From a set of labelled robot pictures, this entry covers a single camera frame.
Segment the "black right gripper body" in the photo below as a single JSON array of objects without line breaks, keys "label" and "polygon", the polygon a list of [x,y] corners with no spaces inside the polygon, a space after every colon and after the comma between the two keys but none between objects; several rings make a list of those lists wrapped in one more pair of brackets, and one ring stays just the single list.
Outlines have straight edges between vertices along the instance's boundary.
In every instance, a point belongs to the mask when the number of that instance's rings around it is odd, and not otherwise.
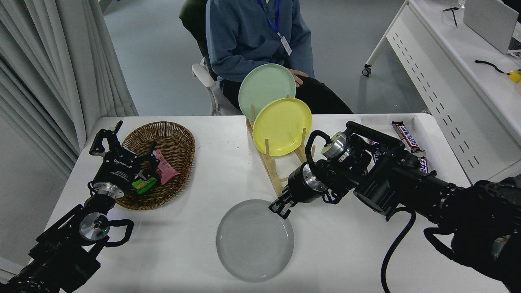
[{"label": "black right gripper body", "polygon": [[291,173],[288,188],[294,204],[310,203],[322,197],[322,182],[311,172],[309,163],[303,163]]}]

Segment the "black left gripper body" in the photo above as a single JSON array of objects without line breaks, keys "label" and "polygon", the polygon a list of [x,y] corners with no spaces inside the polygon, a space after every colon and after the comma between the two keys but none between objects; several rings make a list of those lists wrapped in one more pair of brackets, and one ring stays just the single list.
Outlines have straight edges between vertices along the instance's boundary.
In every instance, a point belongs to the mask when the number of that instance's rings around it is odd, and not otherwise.
[{"label": "black left gripper body", "polygon": [[92,155],[103,157],[103,162],[93,179],[92,187],[98,188],[102,184],[115,185],[118,188],[130,188],[137,174],[136,154],[125,148],[117,151],[96,152]]}]

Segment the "person's hand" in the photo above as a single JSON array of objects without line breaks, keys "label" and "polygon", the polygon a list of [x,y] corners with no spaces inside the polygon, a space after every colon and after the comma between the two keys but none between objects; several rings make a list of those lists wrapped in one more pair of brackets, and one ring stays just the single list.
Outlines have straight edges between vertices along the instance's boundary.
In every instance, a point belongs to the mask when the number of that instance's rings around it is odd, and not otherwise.
[{"label": "person's hand", "polygon": [[306,74],[305,72],[299,71],[299,70],[288,68],[288,71],[292,74],[292,76],[295,80],[296,87],[300,87],[301,85],[304,84],[303,78],[309,77],[308,74]]}]

